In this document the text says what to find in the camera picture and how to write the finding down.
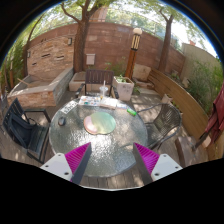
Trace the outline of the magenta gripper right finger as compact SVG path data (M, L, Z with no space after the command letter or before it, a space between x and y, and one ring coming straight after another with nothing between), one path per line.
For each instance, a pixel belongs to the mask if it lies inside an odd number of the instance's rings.
M152 182L151 173L159 159L159 154L138 143L133 144L133 154L145 185Z

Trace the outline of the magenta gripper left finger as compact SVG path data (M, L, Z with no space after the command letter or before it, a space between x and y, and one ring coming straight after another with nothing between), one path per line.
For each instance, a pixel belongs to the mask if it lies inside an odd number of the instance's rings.
M65 154L66 161L72 171L71 181L74 184L80 184L91 153L91 143L86 143Z

